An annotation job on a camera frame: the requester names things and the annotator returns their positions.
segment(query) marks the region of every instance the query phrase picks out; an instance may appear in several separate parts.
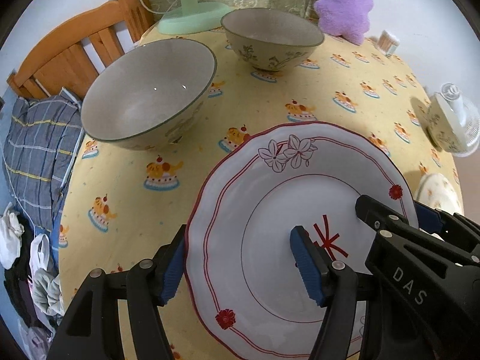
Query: white plate with red trim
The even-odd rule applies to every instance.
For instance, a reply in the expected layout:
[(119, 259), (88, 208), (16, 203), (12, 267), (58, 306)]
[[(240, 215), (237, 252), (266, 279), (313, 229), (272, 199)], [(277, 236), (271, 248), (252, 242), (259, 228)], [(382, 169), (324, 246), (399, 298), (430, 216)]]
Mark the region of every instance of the white plate with red trim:
[[(325, 309), (308, 297), (290, 250), (302, 225), (312, 241), (357, 272), (375, 232), (355, 215), (366, 194), (418, 228), (412, 195), (366, 138), (321, 122), (253, 136), (205, 181), (187, 226), (186, 277), (205, 328), (242, 359), (307, 358)], [(359, 351), (359, 302), (349, 355)]]

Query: stuffed animal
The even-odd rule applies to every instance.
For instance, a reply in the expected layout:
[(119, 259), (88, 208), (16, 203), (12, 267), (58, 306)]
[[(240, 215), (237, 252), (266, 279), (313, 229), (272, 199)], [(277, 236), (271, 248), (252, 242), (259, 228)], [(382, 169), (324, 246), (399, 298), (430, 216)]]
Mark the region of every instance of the stuffed animal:
[(319, 28), (330, 35), (342, 36), (354, 44), (362, 44), (370, 29), (368, 12), (374, 0), (318, 0), (314, 9), (320, 20)]

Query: wooden headboard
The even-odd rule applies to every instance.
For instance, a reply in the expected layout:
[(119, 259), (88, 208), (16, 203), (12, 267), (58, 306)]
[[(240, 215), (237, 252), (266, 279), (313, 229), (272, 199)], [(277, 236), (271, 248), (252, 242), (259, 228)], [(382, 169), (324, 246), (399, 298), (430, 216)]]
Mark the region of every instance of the wooden headboard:
[(88, 38), (107, 67), (124, 52), (113, 25), (125, 21), (132, 41), (154, 23), (153, 14), (139, 0), (112, 0), (83, 12), (59, 25), (27, 55), (17, 73), (7, 79), (20, 96), (45, 99), (66, 87), (83, 98), (98, 72), (86, 54), (81, 40)]

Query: white lettering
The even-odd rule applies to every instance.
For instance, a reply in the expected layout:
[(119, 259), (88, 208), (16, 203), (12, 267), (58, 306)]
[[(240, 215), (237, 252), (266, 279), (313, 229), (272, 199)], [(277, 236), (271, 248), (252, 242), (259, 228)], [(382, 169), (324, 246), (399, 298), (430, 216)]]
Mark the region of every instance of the white lettering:
[(395, 274), (393, 275), (393, 278), (395, 279), (395, 281), (400, 281), (402, 280), (402, 277), (403, 277), (402, 268), (398, 267), (397, 270), (395, 271)]
[(412, 285), (413, 285), (413, 280), (410, 280), (407, 284), (405, 284), (403, 286), (403, 289), (407, 289), (409, 291), (409, 295), (410, 295), (410, 292), (412, 292)]
[(418, 293), (418, 297), (417, 297), (419, 299), (415, 298), (415, 301), (416, 301), (417, 304), (422, 304), (423, 303), (423, 296), (427, 297), (427, 293), (424, 290), (421, 290)]

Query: yellow tablecloth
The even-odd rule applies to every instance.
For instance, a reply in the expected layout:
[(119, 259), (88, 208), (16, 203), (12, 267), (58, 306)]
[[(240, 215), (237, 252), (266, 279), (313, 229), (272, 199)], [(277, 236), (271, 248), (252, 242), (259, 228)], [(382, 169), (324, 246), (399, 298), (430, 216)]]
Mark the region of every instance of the yellow tablecloth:
[[(142, 43), (168, 37), (153, 28)], [(227, 150), (242, 143), (245, 134), (274, 125), (316, 118), (349, 128), (388, 153), (412, 191), (423, 173), (441, 172), (461, 199), (452, 156), (436, 152), (419, 126), (425, 122), (427, 96), (398, 57), (385, 58), (368, 40), (355, 46), (327, 36), (301, 66), (261, 75), (236, 56), (223, 30), (186, 37), (207, 44), (217, 56), (218, 69), (201, 120), (180, 142), (146, 151), (119, 149), (88, 137), (83, 142), (59, 242), (67, 305), (93, 268), (121, 271), (153, 257), (186, 223), (204, 179)], [(158, 157), (176, 168), (178, 187), (145, 188), (146, 166)], [(95, 209), (106, 212), (104, 222), (95, 220)], [(120, 311), (125, 356), (133, 360), (126, 303)], [(177, 359), (235, 358), (202, 327), (184, 280), (160, 312)]]

